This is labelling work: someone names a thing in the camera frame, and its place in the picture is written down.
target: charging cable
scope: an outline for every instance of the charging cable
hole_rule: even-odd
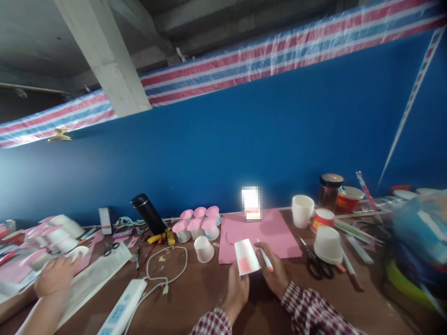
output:
[[[171,279],[171,280],[169,280],[167,277],[156,277],[156,278],[151,278],[151,277],[149,276],[149,264],[150,264],[150,260],[152,259],[152,257],[154,257],[154,256],[158,255],[159,253],[162,253],[163,251],[166,251],[166,250],[168,250],[168,249],[183,249],[183,250],[185,250],[186,260],[185,260],[185,266],[184,266],[183,270],[178,274],[177,277],[175,277],[175,278],[173,278],[173,279]],[[128,322],[128,324],[127,324],[126,331],[124,332],[124,335],[127,335],[127,332],[129,331],[129,328],[130,328],[130,324],[131,324],[131,322],[132,322],[132,319],[134,318],[135,312],[136,312],[136,310],[138,309],[138,307],[140,306],[140,304],[143,302],[143,300],[146,299],[149,295],[151,295],[151,293],[154,292],[156,288],[158,288],[158,287],[160,287],[160,286],[163,286],[163,285],[164,285],[164,287],[163,287],[163,295],[166,295],[166,294],[168,293],[168,290],[169,290],[169,286],[168,286],[168,285],[169,285],[170,283],[172,283],[174,280],[176,280],[178,277],[180,277],[180,276],[183,274],[183,272],[185,272],[185,270],[186,270],[186,265],[187,265],[187,264],[188,264],[188,251],[187,251],[187,249],[186,249],[185,247],[176,247],[176,246],[167,247],[167,248],[165,248],[165,249],[162,249],[162,250],[156,252],[156,253],[153,254],[151,257],[149,257],[148,262],[146,263],[146,277],[144,277],[143,279],[147,279],[148,281],[153,281],[153,280],[164,280],[164,282],[161,282],[161,283],[156,284],[156,285],[155,285],[155,286],[154,286],[148,293],[146,293],[145,295],[143,295],[143,296],[141,297],[140,301],[139,301],[138,304],[135,306],[135,309],[134,309],[134,311],[132,312],[132,315],[130,316],[130,319],[129,319],[129,322]]]

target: plaid sleeve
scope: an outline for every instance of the plaid sleeve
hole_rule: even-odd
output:
[[[281,305],[292,316],[295,334],[364,334],[312,289],[290,282]]]
[[[227,315],[220,307],[216,307],[212,312],[204,314],[199,322],[194,326],[190,335],[196,334],[226,334],[231,335],[233,329]]]

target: power strip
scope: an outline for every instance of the power strip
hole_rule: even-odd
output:
[[[121,335],[123,333],[147,285],[143,279],[130,281],[98,335]]]

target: person's hand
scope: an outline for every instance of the person's hand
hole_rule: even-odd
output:
[[[225,302],[222,304],[222,310],[228,317],[231,326],[236,321],[237,316],[248,301],[250,291],[250,281],[248,275],[240,276],[237,263],[230,266],[228,272],[228,293]]]
[[[279,258],[278,255],[276,255],[271,250],[270,246],[265,242],[255,243],[254,246],[264,250],[265,254],[269,258],[270,263],[273,266],[273,272],[270,272],[267,268],[264,257],[261,253],[261,249],[256,250],[257,260],[259,261],[259,264],[261,264],[262,275],[264,276],[269,289],[278,297],[279,300],[282,300],[287,287],[289,286],[290,280],[285,272],[281,258]]]
[[[82,254],[78,254],[72,263],[71,257],[59,257],[51,260],[42,270],[34,289],[39,298],[70,287],[71,281],[82,260]]]

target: striped tarp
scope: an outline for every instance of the striped tarp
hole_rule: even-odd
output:
[[[141,77],[157,107],[333,59],[447,24],[435,0],[383,0],[241,47]],[[102,90],[0,125],[0,147],[14,147],[116,118]]]

